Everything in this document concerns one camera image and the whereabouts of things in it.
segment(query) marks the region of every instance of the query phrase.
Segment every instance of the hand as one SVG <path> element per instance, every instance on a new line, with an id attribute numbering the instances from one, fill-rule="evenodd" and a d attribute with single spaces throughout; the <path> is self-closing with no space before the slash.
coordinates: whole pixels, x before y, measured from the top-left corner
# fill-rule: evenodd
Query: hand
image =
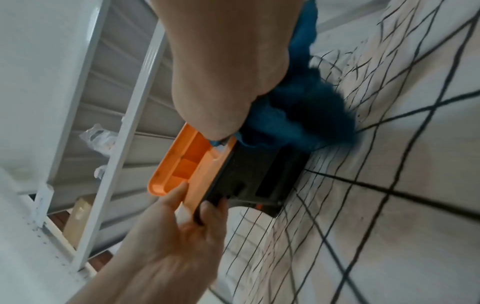
<path id="1" fill-rule="evenodd" d="M 183 183 L 150 206 L 119 251 L 70 303 L 195 304 L 217 277 L 227 233 L 227 201 L 200 206 L 204 226 L 178 225 Z"/>

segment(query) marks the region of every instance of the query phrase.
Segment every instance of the orange tray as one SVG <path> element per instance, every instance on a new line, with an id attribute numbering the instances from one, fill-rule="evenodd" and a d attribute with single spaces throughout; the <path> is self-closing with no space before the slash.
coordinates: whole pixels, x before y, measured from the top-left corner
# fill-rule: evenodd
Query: orange tray
<path id="1" fill-rule="evenodd" d="M 213 147 L 199 131 L 185 124 L 151 177 L 148 191 L 164 196 L 188 181 L 183 204 L 195 212 L 236 142 L 232 136 L 224 146 Z"/>

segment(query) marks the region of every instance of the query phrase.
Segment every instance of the orange toolbox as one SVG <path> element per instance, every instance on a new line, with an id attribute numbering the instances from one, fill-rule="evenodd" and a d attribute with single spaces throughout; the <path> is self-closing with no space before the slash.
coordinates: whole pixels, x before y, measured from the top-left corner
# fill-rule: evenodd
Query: orange toolbox
<path id="1" fill-rule="evenodd" d="M 148 183 L 156 196 L 188 181 L 183 204 L 201 224 L 199 205 L 246 206 L 276 217 L 304 168 L 309 155 L 292 147 L 251 148 L 231 136 L 214 147 L 192 126 L 185 124 Z"/>

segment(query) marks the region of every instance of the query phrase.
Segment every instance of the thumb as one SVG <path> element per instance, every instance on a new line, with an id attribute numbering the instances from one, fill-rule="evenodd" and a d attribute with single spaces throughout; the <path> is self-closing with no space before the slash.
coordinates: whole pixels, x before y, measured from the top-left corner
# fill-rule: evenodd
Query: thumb
<path id="1" fill-rule="evenodd" d="M 217 208 L 204 201 L 200 205 L 200 218 L 206 227 L 207 241 L 223 244 L 227 234 L 228 201 L 221 199 Z"/>
<path id="2" fill-rule="evenodd" d="M 185 199 L 189 184 L 187 182 L 181 183 L 175 189 L 171 190 L 167 195 L 159 200 L 159 204 L 168 207 L 172 211 L 179 207 L 180 203 Z"/>

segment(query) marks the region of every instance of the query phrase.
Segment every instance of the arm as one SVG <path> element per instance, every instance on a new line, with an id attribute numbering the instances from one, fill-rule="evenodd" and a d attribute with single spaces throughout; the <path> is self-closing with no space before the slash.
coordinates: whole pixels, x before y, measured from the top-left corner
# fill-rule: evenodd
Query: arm
<path id="1" fill-rule="evenodd" d="M 177 225 L 186 183 L 149 207 L 113 259 L 68 304 L 195 304 L 216 279 L 227 233 L 227 202 L 202 203 L 205 226 Z"/>
<path id="2" fill-rule="evenodd" d="M 173 58 L 180 115 L 211 140 L 244 123 L 251 103 L 289 65 L 288 45 L 303 0 L 152 0 Z"/>

